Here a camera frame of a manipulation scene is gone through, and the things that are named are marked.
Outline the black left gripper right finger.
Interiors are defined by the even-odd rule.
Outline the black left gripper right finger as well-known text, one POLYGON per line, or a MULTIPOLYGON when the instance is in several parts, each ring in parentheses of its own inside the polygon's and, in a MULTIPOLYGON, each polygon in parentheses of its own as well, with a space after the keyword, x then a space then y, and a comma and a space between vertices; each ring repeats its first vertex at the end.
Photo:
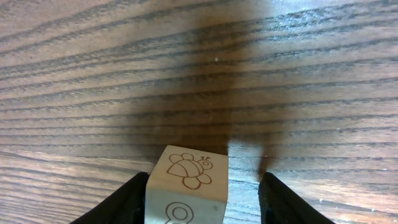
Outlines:
POLYGON ((258 195, 262 224, 335 224, 270 172, 263 175, 258 195))

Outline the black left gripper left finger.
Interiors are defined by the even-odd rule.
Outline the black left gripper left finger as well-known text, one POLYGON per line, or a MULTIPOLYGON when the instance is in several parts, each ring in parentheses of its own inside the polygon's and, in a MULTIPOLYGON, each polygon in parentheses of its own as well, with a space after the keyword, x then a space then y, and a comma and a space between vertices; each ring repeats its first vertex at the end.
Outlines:
POLYGON ((149 174, 140 172, 71 224, 144 224, 149 174))

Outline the blue top wooden block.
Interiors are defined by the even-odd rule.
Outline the blue top wooden block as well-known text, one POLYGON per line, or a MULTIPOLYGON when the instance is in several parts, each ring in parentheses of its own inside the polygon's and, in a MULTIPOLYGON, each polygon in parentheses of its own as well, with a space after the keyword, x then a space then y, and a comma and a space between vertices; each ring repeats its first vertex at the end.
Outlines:
POLYGON ((167 146, 150 174, 145 224, 222 224, 228 201, 228 157, 167 146))

